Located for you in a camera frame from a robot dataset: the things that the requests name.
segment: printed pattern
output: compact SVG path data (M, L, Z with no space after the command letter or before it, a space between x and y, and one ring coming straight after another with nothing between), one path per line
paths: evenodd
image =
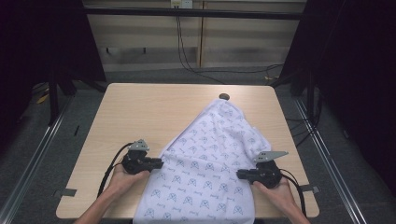
M134 223L253 223L251 190L236 171L254 168L254 157L270 149L237 107L213 101L163 150Z

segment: small black object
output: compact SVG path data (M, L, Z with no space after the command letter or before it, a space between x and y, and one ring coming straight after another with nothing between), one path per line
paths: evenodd
M122 159L122 166L128 174L135 175L141 171L151 172L153 169L161 169L163 161L158 158L146 157L145 150L131 150Z
M268 189L273 189L279 184L282 174L274 161L258 162L256 167L251 170L238 170L236 175L239 179L247 179L250 184L259 181Z
M222 94L220 94L219 95L219 98L220 99L222 99L222 100L230 100L230 95L229 94L227 94L227 93L222 93Z

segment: white cloth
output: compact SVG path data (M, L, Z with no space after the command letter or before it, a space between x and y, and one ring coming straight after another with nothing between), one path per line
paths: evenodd
M163 149L134 223L253 223L251 189L236 171L255 168L253 159L270 149L240 109L214 100Z

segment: wooden table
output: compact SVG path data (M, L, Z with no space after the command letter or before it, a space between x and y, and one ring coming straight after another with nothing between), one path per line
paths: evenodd
M77 218L91 205L106 168L122 146L143 138L150 147L148 156L158 157L161 150L221 93L231 96L230 102L242 109L250 125L262 132L273 150L289 152L289 155L276 159L277 166L292 172L300 185L308 184L288 125L271 87L117 83L107 88L67 184L67 189L77 190L76 195L62 197L57 216ZM134 217L146 183L147 180L139 182L113 203L105 217ZM291 189L297 204L300 204L297 191L294 187ZM256 218L282 217L254 187L252 191ZM304 197L307 215L317 216L318 205L313 192L305 192Z

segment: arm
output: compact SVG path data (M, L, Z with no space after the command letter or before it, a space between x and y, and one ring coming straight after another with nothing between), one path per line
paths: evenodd
M75 224L99 223L111 203L128 191L136 181L147 176L149 176L149 171L142 171L136 175L129 175L125 172L122 165L116 165L108 187L103 191L99 198L93 202L88 210L76 220Z
M291 194L289 181L282 177L279 185L274 189L266 188L262 183L255 181L253 185L270 200L293 224L309 223Z

